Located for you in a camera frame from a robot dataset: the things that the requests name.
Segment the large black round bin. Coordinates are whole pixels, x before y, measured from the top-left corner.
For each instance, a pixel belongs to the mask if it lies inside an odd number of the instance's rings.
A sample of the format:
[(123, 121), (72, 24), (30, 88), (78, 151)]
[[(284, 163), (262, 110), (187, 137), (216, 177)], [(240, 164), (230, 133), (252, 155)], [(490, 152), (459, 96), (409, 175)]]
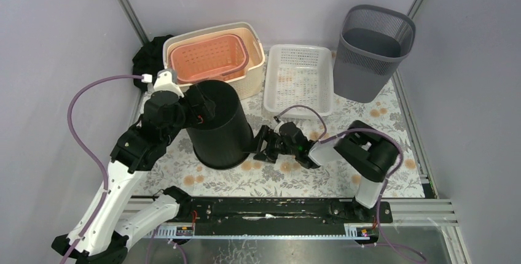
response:
[(191, 85), (186, 95), (200, 91), (214, 103), (214, 117), (186, 129), (195, 156), (205, 166), (226, 170), (243, 163), (249, 156), (246, 148), (253, 141), (240, 98), (230, 84), (220, 80), (205, 80)]

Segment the white perforated plastic basket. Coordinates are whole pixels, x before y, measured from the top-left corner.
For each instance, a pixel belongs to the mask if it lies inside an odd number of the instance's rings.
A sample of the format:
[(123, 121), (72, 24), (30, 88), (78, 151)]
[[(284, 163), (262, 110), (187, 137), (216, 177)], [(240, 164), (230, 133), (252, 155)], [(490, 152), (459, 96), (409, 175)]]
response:
[(315, 119), (334, 110), (332, 52), (325, 47), (277, 44), (270, 48), (265, 76), (265, 110), (289, 118)]

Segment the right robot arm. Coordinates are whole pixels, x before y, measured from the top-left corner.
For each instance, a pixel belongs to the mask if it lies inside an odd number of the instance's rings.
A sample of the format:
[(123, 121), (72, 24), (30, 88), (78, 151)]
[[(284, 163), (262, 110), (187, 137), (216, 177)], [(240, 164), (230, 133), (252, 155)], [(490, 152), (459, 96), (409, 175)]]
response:
[(308, 139), (293, 122), (274, 129), (264, 125), (244, 152), (269, 163), (275, 163), (279, 155), (290, 155), (306, 169), (334, 161), (348, 163), (361, 175), (352, 206), (353, 216), (360, 222), (368, 222), (376, 215), (386, 183), (404, 159), (394, 139), (359, 120), (323, 141)]

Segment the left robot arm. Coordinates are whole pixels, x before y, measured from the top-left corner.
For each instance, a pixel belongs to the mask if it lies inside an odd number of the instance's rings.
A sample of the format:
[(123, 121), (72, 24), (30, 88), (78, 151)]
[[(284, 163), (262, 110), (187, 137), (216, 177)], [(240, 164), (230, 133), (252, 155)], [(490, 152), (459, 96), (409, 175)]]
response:
[(135, 188), (178, 133), (213, 119), (215, 104), (202, 88), (199, 83), (178, 95), (169, 85), (146, 101), (138, 121), (116, 142), (109, 164), (101, 167), (103, 182), (83, 218), (53, 240), (62, 263), (70, 258), (76, 263), (122, 263), (135, 243), (160, 224), (190, 216), (190, 196), (170, 187), (133, 217), (120, 218)]

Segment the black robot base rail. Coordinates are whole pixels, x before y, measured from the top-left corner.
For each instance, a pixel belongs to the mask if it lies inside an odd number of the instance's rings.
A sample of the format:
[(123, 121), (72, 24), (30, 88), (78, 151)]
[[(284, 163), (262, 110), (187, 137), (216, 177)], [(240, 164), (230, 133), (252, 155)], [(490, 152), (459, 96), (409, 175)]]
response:
[(392, 223), (390, 205), (367, 209), (351, 198), (194, 197), (169, 220), (197, 236), (340, 236), (345, 227)]

